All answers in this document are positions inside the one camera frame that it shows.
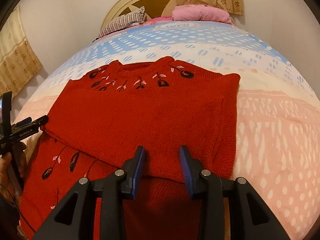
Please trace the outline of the person's left hand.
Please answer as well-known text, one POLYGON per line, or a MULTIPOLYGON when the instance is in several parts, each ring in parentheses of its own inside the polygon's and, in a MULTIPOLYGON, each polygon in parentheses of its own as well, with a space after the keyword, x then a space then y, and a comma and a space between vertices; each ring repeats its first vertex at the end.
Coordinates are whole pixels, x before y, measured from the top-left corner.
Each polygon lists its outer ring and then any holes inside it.
POLYGON ((19 197, 22 193, 20 182, 26 167, 25 149, 21 141, 13 144, 11 152, 1 149, 1 195, 9 202, 13 202, 11 196, 19 197))

